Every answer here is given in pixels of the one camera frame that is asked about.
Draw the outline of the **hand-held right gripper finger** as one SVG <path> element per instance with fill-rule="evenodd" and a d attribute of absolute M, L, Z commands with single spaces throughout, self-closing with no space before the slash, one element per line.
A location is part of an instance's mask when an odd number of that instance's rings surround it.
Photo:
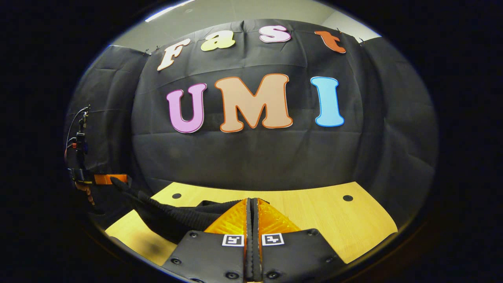
<path fill-rule="evenodd" d="M 320 283 L 344 266 L 318 229 L 301 230 L 268 202 L 252 199 L 252 281 Z"/>
<path fill-rule="evenodd" d="M 206 230 L 188 231 L 162 267 L 187 282 L 251 281 L 251 205 L 249 198 L 243 199 Z"/>

